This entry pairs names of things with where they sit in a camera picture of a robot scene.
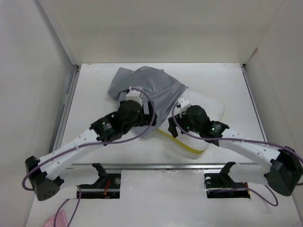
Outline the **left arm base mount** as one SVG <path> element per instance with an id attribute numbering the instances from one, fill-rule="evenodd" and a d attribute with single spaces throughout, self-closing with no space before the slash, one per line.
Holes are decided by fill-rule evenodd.
<path id="1" fill-rule="evenodd" d="M 80 185 L 81 199 L 119 199 L 121 170 L 106 170 L 101 164 L 91 165 L 97 171 L 97 179 Z"/>

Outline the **grey pillowcase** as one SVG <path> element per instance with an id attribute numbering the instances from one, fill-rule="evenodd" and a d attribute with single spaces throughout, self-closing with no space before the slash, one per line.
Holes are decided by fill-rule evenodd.
<path id="1" fill-rule="evenodd" d="M 147 128 L 146 126 L 132 129 L 141 138 L 147 136 L 166 121 L 175 102 L 188 89 L 186 85 L 164 70 L 143 66 L 135 71 L 119 68 L 107 93 L 111 99 L 117 102 L 117 106 L 120 106 L 120 101 L 125 100 L 126 90 L 130 87 L 142 88 L 153 101 L 157 115 L 156 125 L 150 127 L 145 134 L 143 131 Z"/>

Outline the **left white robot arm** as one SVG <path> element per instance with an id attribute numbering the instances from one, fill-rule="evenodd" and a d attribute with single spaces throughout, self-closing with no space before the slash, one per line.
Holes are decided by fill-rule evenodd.
<path id="1" fill-rule="evenodd" d="M 101 146 L 123 144 L 139 138 L 139 135 L 122 140 L 134 127 L 145 127 L 145 134 L 156 124 L 154 103 L 148 101 L 148 113 L 138 102 L 121 101 L 117 111 L 112 112 L 90 125 L 80 136 L 58 150 L 36 158 L 25 160 L 26 176 L 22 181 L 25 190 L 33 191 L 39 201 L 56 195 L 67 185 L 66 170 L 74 162 Z"/>

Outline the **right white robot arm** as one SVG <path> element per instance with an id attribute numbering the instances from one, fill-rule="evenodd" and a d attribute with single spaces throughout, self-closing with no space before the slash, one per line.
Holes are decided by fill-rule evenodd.
<path id="1" fill-rule="evenodd" d="M 241 183 L 257 183 L 283 195 L 292 195 L 303 176 L 303 159 L 287 146 L 265 141 L 250 140 L 219 121 L 211 121 L 205 110 L 198 105 L 182 106 L 180 113 L 169 118 L 169 132 L 174 138 L 177 130 L 197 140 L 203 140 L 219 148 L 236 152 L 253 163 L 244 165 L 227 162 L 216 174 L 223 187 L 237 188 Z"/>

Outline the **white pillow yellow edge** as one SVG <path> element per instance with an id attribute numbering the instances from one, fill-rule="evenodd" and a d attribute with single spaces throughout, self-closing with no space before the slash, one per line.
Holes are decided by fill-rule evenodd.
<path id="1" fill-rule="evenodd" d="M 209 145 L 200 140 L 202 130 L 212 121 L 220 121 L 223 114 L 224 105 L 220 101 L 188 88 L 157 132 L 185 152 L 199 156 Z"/>

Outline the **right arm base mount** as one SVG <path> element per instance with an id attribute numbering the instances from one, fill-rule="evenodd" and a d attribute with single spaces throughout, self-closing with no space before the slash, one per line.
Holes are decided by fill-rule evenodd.
<path id="1" fill-rule="evenodd" d="M 204 174 L 204 187 L 208 199 L 250 199 L 249 191 L 240 189 L 247 188 L 247 183 L 234 182 L 228 175 L 235 164 L 228 162 L 220 172 Z"/>

